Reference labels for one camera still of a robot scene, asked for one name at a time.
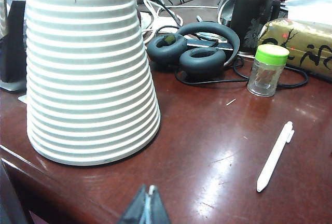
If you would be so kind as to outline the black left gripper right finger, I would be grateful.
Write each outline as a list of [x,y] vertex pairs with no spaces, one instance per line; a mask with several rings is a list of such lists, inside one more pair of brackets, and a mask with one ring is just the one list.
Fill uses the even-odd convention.
[[151,185],[149,187],[149,198],[150,198],[150,223],[162,223],[170,224],[171,221],[161,199],[158,187]]

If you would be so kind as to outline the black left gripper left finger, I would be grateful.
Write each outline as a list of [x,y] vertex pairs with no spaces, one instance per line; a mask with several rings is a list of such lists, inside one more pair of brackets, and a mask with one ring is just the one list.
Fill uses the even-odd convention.
[[139,224],[146,222],[146,185],[143,184],[118,220],[119,224]]

